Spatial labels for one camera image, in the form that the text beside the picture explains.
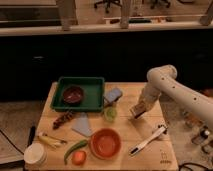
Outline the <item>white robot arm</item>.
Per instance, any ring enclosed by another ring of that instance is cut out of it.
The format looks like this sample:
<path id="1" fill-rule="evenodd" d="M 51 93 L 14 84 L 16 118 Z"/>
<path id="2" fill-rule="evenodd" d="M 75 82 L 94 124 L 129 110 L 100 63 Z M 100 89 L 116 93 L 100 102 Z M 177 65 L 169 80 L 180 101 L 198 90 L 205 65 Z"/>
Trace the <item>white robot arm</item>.
<path id="1" fill-rule="evenodd" d="M 150 111 L 160 95 L 165 93 L 213 130 L 213 100 L 180 84 L 176 77 L 177 70 L 173 65 L 150 69 L 137 104 L 130 109 L 133 117 L 138 118 Z"/>

